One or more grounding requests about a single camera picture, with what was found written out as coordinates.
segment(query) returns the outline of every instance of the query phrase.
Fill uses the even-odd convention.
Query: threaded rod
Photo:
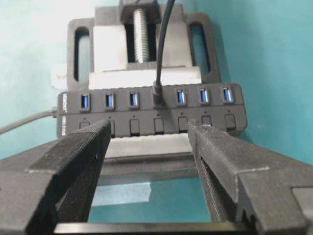
[[[133,13],[134,41],[136,62],[149,61],[149,42],[147,30],[147,18],[143,9],[137,9]]]

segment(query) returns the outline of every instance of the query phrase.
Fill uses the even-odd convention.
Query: slot
[[[131,106],[138,106],[138,95],[136,92],[130,93]]]
[[[179,104],[185,103],[185,93],[182,90],[177,90],[177,100]]]
[[[207,103],[209,101],[206,89],[200,89],[200,98],[202,103]]]
[[[87,94],[82,94],[81,108],[82,109],[88,109],[88,95]]]
[[[114,106],[113,95],[106,94],[106,107],[112,108]]]
[[[227,103],[231,103],[234,100],[229,87],[223,87],[223,96],[224,96],[224,101]]]

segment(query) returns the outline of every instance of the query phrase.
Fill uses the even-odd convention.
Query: teal wall
[[[241,138],[313,164],[313,1],[177,2],[184,3],[187,12],[202,11],[210,16],[222,81],[238,83],[243,89],[248,128]],[[50,85],[50,67],[66,61],[68,21],[92,16],[95,6],[117,3],[116,0],[0,0],[0,126],[56,105],[60,91]],[[47,117],[0,135],[0,159],[55,139],[55,130],[56,120]],[[204,206],[198,180],[186,181],[184,185],[166,184],[168,188],[178,187],[178,191],[194,191],[195,197],[200,198],[197,206]],[[170,190],[165,192],[160,205],[167,206],[168,198],[177,195]],[[183,205],[189,199],[182,197],[177,201]],[[140,204],[133,206],[134,210],[145,208]],[[191,209],[184,211],[183,206],[178,207],[178,217],[172,216],[173,221],[208,220],[207,215],[188,217],[186,212]],[[91,215],[98,213],[105,217],[98,209],[94,208]],[[148,205],[145,214],[133,220],[145,217],[143,220],[148,221],[150,210],[153,206]],[[119,218],[118,213],[112,216],[108,221]]]

